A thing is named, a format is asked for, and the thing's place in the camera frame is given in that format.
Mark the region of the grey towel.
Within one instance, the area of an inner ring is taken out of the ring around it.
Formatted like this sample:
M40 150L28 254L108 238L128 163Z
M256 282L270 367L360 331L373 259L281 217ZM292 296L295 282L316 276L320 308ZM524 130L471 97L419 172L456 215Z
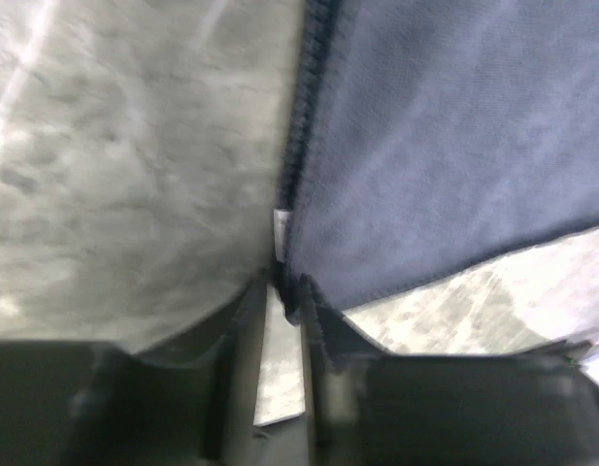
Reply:
M599 226L599 1L309 1L276 288L347 310Z

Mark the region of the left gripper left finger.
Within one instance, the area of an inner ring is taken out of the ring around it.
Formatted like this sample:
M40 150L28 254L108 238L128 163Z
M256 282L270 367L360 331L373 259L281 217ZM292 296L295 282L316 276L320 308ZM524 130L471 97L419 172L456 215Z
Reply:
M137 355L154 375L152 426L191 465L249 462L266 310L260 272L226 306Z

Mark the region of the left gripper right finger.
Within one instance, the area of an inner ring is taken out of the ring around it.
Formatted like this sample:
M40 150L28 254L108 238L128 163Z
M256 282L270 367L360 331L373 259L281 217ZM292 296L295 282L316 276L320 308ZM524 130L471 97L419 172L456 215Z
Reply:
M320 296L309 276L299 282L298 315L312 444L389 447L391 359Z

